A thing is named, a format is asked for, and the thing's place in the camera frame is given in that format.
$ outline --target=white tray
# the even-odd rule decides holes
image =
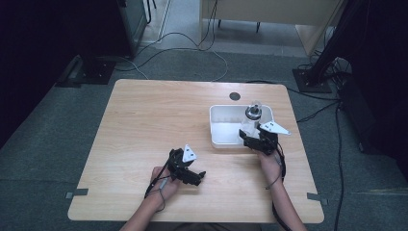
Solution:
[[[211,142],[215,148],[247,148],[239,131],[248,105],[214,105],[210,108]],[[262,106],[260,123],[273,121],[272,109]]]

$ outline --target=metal leg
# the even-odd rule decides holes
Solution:
[[[147,11],[149,14],[149,19],[147,20],[147,24],[149,24],[152,21],[152,13],[150,11],[150,0],[146,0],[146,2],[147,2]]]

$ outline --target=power cord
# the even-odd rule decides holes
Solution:
[[[251,83],[264,83],[264,84],[273,84],[273,85],[279,84],[279,83],[271,82],[271,81],[268,81],[268,80],[250,80],[250,81],[246,81],[246,83],[248,83],[248,84],[251,84]],[[313,96],[313,95],[310,95],[310,94],[302,93],[302,92],[300,92],[300,91],[298,91],[298,90],[290,89],[290,88],[288,88],[288,87],[286,87],[286,88],[287,88],[288,90],[292,91],[292,92],[295,92],[295,93],[298,93],[298,94],[300,94],[300,95],[307,96],[307,97],[310,97],[310,98],[314,98],[314,99],[328,100],[328,101],[337,101],[337,100],[339,100],[338,98],[323,98],[323,97],[317,97],[317,96]]]
[[[298,120],[297,123],[309,121],[310,119],[316,117],[316,116],[318,115],[318,113],[321,113],[322,111],[324,111],[324,110],[326,110],[326,109],[330,108],[331,106],[333,106],[333,105],[335,105],[335,104],[338,104],[338,103],[339,103],[339,101],[336,101],[336,102],[334,102],[334,103],[331,103],[331,104],[329,104],[329,105],[327,105],[327,106],[321,108],[321,109],[318,110],[317,112],[315,112],[315,113],[313,113],[313,114],[311,114],[311,115],[308,115],[308,116],[306,116],[306,117],[304,117],[304,118]]]
[[[343,197],[344,197],[344,176],[343,176],[343,166],[342,166],[342,133],[340,130],[340,124],[339,124],[339,109],[341,108],[342,104],[339,102],[337,108],[336,108],[336,127],[337,127],[337,133],[339,136],[339,152],[338,152],[338,165],[339,165],[339,172],[340,172],[340,181],[341,181],[341,190],[340,190],[340,198],[339,198],[339,205],[337,207],[337,214],[336,214],[336,220],[334,224],[334,230],[337,231],[338,226],[339,226],[339,217],[340,217],[340,211],[342,209],[342,204],[343,204]]]
[[[147,59],[144,63],[140,64],[139,67],[138,67],[135,63],[133,63],[133,62],[131,62],[131,61],[125,59],[125,58],[122,58],[122,59],[125,60],[126,62],[131,63],[135,68],[131,68],[131,69],[119,69],[119,68],[115,68],[115,70],[118,70],[118,71],[131,71],[131,70],[135,70],[135,69],[136,69],[140,74],[142,74],[142,75],[148,80],[149,78],[148,78],[143,72],[140,71],[140,68],[141,68],[142,66],[144,66],[145,64],[147,64],[148,62],[150,62],[153,58],[155,58],[156,56],[158,56],[158,55],[161,54],[161,53],[164,53],[164,52],[170,51],[170,50],[207,51],[207,50],[211,49],[212,46],[213,46],[213,44],[214,44],[214,42],[215,42],[215,40],[216,40],[216,34],[215,34],[215,29],[214,29],[215,26],[214,26],[214,25],[215,25],[215,21],[216,21],[217,3],[218,3],[218,1],[216,0],[216,2],[215,2],[215,4],[214,4],[214,7],[213,7],[213,11],[212,11],[212,13],[211,13],[211,15],[210,15],[210,19],[209,19],[208,24],[207,24],[207,32],[206,32],[206,35],[205,35],[205,37],[204,37],[198,44],[195,43],[190,37],[188,37],[187,35],[185,35],[185,34],[183,34],[183,33],[177,33],[177,32],[168,33],[168,34],[165,34],[164,36],[160,37],[160,38],[157,39],[156,41],[154,41],[154,42],[148,44],[147,46],[143,47],[142,50],[141,50],[140,52],[138,52],[138,54],[136,55],[136,57],[138,57],[139,54],[140,54],[141,52],[143,52],[146,48],[150,47],[151,45],[153,45],[153,44],[159,42],[160,40],[162,40],[162,39],[164,39],[165,37],[170,36],[170,35],[180,35],[180,36],[183,36],[183,37],[189,39],[189,40],[194,44],[194,46],[195,46],[196,48],[177,47],[177,48],[165,49],[165,50],[162,50],[162,51],[160,51],[160,52],[154,54],[153,56],[151,56],[151,57],[150,57],[149,59]],[[201,49],[201,48],[200,48],[200,45],[202,44],[202,42],[203,42],[203,41],[207,38],[207,36],[209,35],[211,21],[213,21],[213,26],[212,26],[213,40],[212,40],[212,42],[211,42],[211,44],[210,44],[209,47],[207,47],[207,48],[205,48],[205,49]],[[215,81],[220,80],[220,79],[223,78],[223,77],[227,74],[227,72],[228,72],[228,63],[226,62],[226,60],[225,60],[224,58],[222,58],[216,51],[213,51],[213,52],[214,52],[214,54],[216,54],[219,58],[221,58],[221,59],[224,61],[224,63],[225,63],[225,72],[224,72],[220,77],[218,77],[218,78],[212,80],[211,82],[215,82]]]
[[[165,207],[166,207],[166,200],[165,200],[165,197],[163,196],[162,189],[165,187],[165,184],[167,183],[168,177],[169,177],[169,176],[159,178],[159,179],[165,179],[165,180],[163,180],[163,182],[162,182],[162,184],[160,185],[159,189],[157,189],[157,190],[155,190],[155,191],[152,191],[152,192],[150,192],[150,193],[147,195],[147,196],[149,196],[149,195],[151,195],[151,194],[153,194],[153,193],[159,192],[160,196],[162,197],[163,208],[161,208],[160,210],[156,211],[156,213],[159,213],[159,212],[163,211],[163,210],[165,209]]]

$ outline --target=floor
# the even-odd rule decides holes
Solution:
[[[195,48],[199,43],[199,1],[183,0],[155,0],[157,9],[150,4],[152,21],[147,25],[141,46],[148,45],[156,41],[160,36],[162,40],[152,45],[158,49],[170,49],[189,47]],[[261,23],[259,32],[256,33],[256,22],[228,21],[223,20],[220,27],[218,21],[203,21],[203,32],[205,35],[208,29],[210,33],[216,34],[215,42],[211,47],[213,51],[243,53],[243,54],[266,54],[287,57],[306,57],[300,38],[294,25]],[[168,35],[169,33],[180,33],[183,35]],[[210,34],[203,42],[202,48],[211,45],[213,36]],[[324,38],[320,39],[317,50],[323,48]]]

